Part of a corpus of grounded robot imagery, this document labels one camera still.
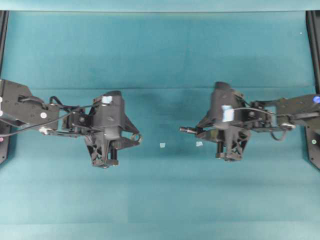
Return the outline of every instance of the metal bracket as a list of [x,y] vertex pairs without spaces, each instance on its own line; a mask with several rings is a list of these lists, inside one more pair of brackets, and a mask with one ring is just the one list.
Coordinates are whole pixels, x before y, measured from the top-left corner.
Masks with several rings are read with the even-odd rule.
[[[306,28],[313,62],[315,92],[320,94],[320,10],[306,11]],[[308,158],[320,169],[320,135],[305,127]]]
[[[11,131],[11,126],[0,122],[0,133],[8,134]],[[9,137],[0,137],[0,164],[2,164],[8,157]]]

